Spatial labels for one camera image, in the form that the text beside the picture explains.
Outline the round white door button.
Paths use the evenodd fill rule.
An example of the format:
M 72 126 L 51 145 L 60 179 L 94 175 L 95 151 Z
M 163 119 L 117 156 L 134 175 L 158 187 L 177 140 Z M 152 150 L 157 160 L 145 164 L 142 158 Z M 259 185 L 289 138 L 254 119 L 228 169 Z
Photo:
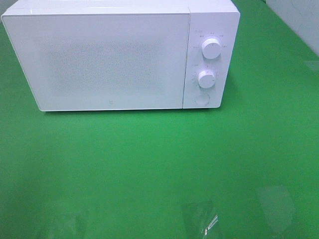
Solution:
M 200 106 L 205 106 L 209 104 L 210 96 L 208 94 L 200 94 L 195 98 L 196 104 Z

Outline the white microwave knob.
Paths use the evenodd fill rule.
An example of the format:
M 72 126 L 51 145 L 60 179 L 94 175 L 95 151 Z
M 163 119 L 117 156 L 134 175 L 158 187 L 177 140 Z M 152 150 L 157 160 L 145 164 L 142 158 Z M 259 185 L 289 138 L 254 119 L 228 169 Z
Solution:
M 216 36 L 210 36 L 201 45 L 202 55 L 205 59 L 212 60 L 221 54 L 222 44 Z
M 205 70 L 198 74 L 198 84 L 203 89 L 211 88 L 215 85 L 215 75 L 212 71 Z

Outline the white microwave oven body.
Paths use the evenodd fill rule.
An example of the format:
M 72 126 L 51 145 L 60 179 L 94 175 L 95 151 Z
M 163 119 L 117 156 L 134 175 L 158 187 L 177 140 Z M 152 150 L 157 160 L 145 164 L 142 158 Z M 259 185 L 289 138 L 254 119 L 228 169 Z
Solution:
M 5 15 L 88 15 L 88 14 L 189 14 L 183 102 L 180 109 L 218 108 L 240 20 L 240 12 L 230 0 L 19 0 Z M 219 38 L 221 54 L 212 60 L 202 55 L 201 45 L 210 36 Z M 215 85 L 203 89 L 198 74 L 209 70 Z M 195 98 L 210 96 L 209 104 L 200 106 Z

